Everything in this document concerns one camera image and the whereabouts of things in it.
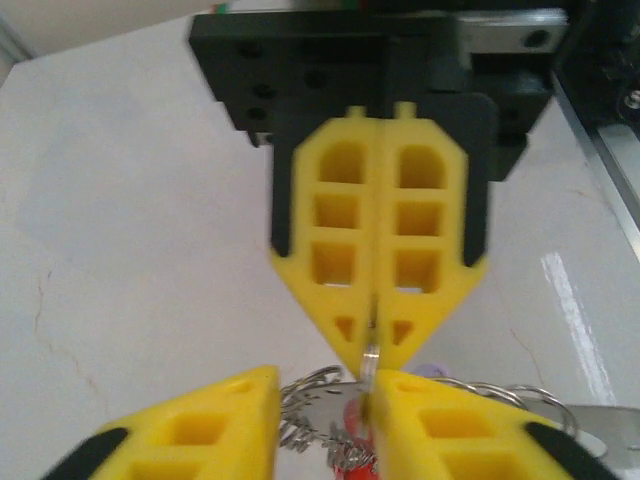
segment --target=black plastic part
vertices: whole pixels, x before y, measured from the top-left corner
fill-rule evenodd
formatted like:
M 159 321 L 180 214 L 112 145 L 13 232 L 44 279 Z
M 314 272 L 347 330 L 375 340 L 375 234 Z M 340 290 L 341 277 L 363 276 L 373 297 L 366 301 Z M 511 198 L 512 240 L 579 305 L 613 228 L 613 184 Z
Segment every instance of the black plastic part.
M 128 434 L 125 428 L 114 428 L 94 435 L 78 445 L 42 480 L 89 480 Z
M 256 132 L 274 135 L 271 243 L 278 255 L 293 249 L 295 148 L 351 105 L 366 107 L 369 117 L 392 118 L 398 101 L 417 104 L 419 117 L 436 120 L 467 151 L 462 260 L 473 266 L 483 255 L 487 182 L 504 178 L 526 148 L 527 132 L 552 93 L 551 55 L 471 57 L 459 43 L 458 28 L 453 16 L 442 14 L 325 11 L 194 18 L 191 48 L 235 127 L 247 131 L 254 145 Z
M 575 480 L 619 480 L 566 433 L 536 422 L 525 430 Z

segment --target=triangular cutout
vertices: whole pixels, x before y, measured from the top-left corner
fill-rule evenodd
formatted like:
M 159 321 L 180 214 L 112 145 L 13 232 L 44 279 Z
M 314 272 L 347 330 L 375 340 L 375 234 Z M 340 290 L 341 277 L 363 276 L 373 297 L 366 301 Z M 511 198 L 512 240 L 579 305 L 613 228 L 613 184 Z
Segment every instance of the triangular cutout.
M 393 344 L 400 345 L 413 331 L 413 323 L 406 321 L 393 322 Z
M 353 318 L 336 318 L 336 327 L 338 327 L 338 330 L 340 330 L 342 338 L 344 338 L 347 342 L 351 342 L 353 340 Z

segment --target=screw hole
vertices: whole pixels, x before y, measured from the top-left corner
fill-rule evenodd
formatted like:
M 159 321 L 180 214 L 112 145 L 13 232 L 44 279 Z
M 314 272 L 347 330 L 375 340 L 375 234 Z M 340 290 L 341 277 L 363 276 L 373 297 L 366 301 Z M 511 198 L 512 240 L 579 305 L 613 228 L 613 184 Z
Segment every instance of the screw hole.
M 271 85 L 267 85 L 266 83 L 260 83 L 253 87 L 253 93 L 256 97 L 262 98 L 264 100 L 269 100 L 276 96 L 276 91 Z
M 320 70 L 309 70 L 304 76 L 304 83 L 313 90 L 319 90 L 327 85 L 327 75 Z
M 264 120 L 267 118 L 267 112 L 263 108 L 250 108 L 247 110 L 247 117 L 251 120 Z
M 523 44 L 527 48 L 544 47 L 551 39 L 551 34 L 546 30 L 535 30 L 524 38 Z
M 257 42 L 240 42 L 238 43 L 238 53 L 244 58 L 260 58 L 264 51 Z

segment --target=white table surface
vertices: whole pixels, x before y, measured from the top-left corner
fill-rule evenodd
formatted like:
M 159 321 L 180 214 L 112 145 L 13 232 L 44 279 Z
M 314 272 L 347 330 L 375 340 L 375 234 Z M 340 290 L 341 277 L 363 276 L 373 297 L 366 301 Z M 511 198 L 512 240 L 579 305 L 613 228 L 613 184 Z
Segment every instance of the white table surface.
M 265 255 L 269 151 L 212 100 L 187 28 L 23 63 L 0 89 L 2 479 L 253 366 L 337 362 Z M 408 368 L 640 406 L 640 265 L 555 102 L 492 196 L 490 271 Z M 278 478 L 329 478 L 316 455 L 281 455 Z

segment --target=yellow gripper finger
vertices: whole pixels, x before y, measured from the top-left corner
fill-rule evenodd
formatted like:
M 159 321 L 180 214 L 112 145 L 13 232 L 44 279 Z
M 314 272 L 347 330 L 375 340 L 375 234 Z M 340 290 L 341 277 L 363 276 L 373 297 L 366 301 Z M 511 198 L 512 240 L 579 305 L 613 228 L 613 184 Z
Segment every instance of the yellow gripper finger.
M 270 480 L 280 419 L 261 367 L 106 425 L 44 480 Z
M 292 251 L 280 277 L 358 374 L 372 311 L 380 368 L 401 368 L 486 270 L 463 262 L 466 153 L 411 103 L 352 107 L 294 152 Z
M 527 434 L 549 420 L 426 378 L 379 371 L 372 423 L 385 480 L 573 478 Z

